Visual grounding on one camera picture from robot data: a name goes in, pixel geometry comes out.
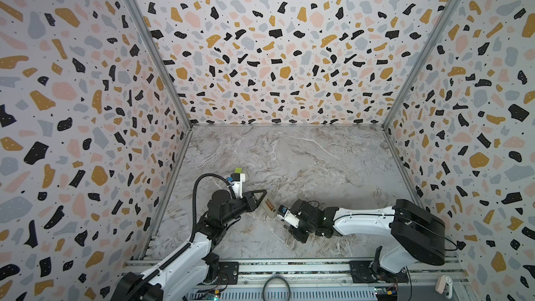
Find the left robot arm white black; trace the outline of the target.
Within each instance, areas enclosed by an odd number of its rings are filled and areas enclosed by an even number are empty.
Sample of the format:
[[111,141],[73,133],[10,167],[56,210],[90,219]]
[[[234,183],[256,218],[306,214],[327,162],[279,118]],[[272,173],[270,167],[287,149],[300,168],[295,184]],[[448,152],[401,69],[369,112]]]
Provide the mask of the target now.
[[[208,210],[197,217],[197,192],[205,178],[216,178],[226,185],[213,193]],[[267,190],[253,190],[237,195],[233,184],[217,174],[202,174],[196,179],[192,193],[192,232],[178,249],[165,259],[143,271],[127,273],[112,300],[182,300],[197,285],[217,280],[219,256],[213,250],[221,243],[231,225],[241,215],[254,212],[264,201]]]

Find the white remote control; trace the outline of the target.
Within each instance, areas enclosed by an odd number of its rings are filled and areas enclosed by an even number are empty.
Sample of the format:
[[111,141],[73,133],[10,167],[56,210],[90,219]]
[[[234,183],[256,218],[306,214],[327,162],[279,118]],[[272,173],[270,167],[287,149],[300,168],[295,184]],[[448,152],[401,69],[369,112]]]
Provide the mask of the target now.
[[277,205],[269,195],[264,197],[261,207],[270,218],[274,219],[277,217]]

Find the white plastic clip device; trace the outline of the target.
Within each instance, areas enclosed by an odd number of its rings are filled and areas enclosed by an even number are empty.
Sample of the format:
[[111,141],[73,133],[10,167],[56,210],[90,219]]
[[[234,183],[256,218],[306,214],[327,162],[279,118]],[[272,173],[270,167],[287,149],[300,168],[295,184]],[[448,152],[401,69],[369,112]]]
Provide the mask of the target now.
[[453,280],[448,275],[442,275],[437,279],[435,291],[448,300],[453,297]]

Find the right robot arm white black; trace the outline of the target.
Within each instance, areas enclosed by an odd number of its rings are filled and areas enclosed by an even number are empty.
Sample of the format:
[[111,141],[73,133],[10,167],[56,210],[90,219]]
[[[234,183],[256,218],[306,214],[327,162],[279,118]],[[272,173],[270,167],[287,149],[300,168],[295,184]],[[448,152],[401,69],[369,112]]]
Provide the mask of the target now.
[[291,208],[280,206],[277,217],[290,225],[291,235],[301,243],[306,243],[310,235],[383,237],[386,243],[376,249],[369,265],[372,275],[397,274],[418,262],[442,266],[448,252],[443,220],[406,199],[371,210],[336,206],[320,209],[298,199]]

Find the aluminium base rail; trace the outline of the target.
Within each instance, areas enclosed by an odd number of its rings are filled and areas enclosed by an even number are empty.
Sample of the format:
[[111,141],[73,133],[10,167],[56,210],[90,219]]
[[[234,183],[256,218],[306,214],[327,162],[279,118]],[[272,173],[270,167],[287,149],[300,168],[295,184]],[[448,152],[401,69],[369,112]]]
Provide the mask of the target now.
[[393,282],[359,282],[358,259],[224,259],[214,285],[200,284],[183,300],[448,300],[437,279],[453,280],[451,300],[477,296],[453,257],[443,266],[414,263]]

